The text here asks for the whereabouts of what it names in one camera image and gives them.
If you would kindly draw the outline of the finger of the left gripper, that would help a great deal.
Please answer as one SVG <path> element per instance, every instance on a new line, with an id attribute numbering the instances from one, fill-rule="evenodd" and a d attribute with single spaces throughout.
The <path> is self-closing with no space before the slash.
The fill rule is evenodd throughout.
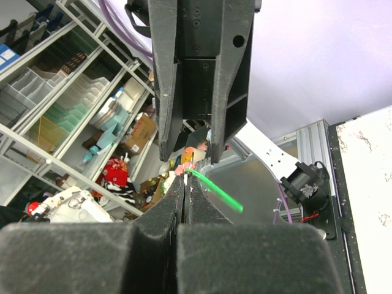
<path id="1" fill-rule="evenodd" d="M 232 87 L 243 61 L 254 20 L 254 1 L 224 1 L 220 51 L 216 57 L 211 117 L 211 162 L 220 161 L 225 146 L 245 125 L 245 89 Z"/>
<path id="2" fill-rule="evenodd" d="M 159 100 L 160 160 L 170 158 L 183 124 L 176 62 L 177 1 L 149 1 L 156 98 Z"/>

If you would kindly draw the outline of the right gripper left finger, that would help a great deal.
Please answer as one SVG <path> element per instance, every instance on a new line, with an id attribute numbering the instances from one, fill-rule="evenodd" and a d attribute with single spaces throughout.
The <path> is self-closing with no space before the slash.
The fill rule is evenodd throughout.
<path id="1" fill-rule="evenodd" d="M 1 230 L 2 293 L 178 293 L 184 180 L 128 223 L 10 224 Z"/>

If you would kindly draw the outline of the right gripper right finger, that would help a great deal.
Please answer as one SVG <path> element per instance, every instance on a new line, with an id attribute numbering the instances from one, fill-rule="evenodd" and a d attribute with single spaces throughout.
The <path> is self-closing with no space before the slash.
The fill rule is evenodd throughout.
<path id="1" fill-rule="evenodd" d="M 177 228 L 178 293 L 343 293 L 309 225 L 187 223 Z"/>

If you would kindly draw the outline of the green key tag with keyring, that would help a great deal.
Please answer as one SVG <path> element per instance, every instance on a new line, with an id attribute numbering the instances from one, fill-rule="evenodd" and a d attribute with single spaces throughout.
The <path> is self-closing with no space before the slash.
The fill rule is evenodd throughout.
<path id="1" fill-rule="evenodd" d="M 222 190 L 219 186 L 217 186 L 214 182 L 212 182 L 209 178 L 207 178 L 205 175 L 201 174 L 199 171 L 196 171 L 196 169 L 193 168 L 193 163 L 194 163 L 194 152 L 191 153 L 190 155 L 190 161 L 189 165 L 187 168 L 183 169 L 183 172 L 188 175 L 195 176 L 198 180 L 202 182 L 202 184 L 205 184 L 207 188 L 215 194 L 215 196 L 225 203 L 228 207 L 230 207 L 232 210 L 242 213 L 243 212 L 243 205 L 238 202 L 236 199 L 234 199 L 232 196 L 230 196 L 228 193 L 226 193 L 224 190 Z"/>

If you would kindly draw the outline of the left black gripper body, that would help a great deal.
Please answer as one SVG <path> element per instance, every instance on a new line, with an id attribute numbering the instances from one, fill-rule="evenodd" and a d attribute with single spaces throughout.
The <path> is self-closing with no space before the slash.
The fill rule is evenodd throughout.
<path id="1" fill-rule="evenodd" d="M 178 63 L 179 95 L 182 119 L 211 119 L 214 71 L 220 51 L 219 40 L 224 1 L 177 1 L 176 62 Z M 254 17 L 261 9 L 254 1 Z M 249 72 L 254 21 L 246 52 L 234 80 L 231 94 L 245 89 L 244 109 L 247 112 Z"/>

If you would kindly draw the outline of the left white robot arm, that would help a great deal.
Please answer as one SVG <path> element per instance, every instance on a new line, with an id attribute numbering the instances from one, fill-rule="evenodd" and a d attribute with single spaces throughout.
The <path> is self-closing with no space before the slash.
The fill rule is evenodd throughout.
<path id="1" fill-rule="evenodd" d="M 233 138 L 265 165 L 308 213 L 329 205 L 320 162 L 288 155 L 247 118 L 254 15 L 260 1 L 149 1 L 160 157 L 168 159 L 185 119 L 211 128 L 211 162 Z"/>

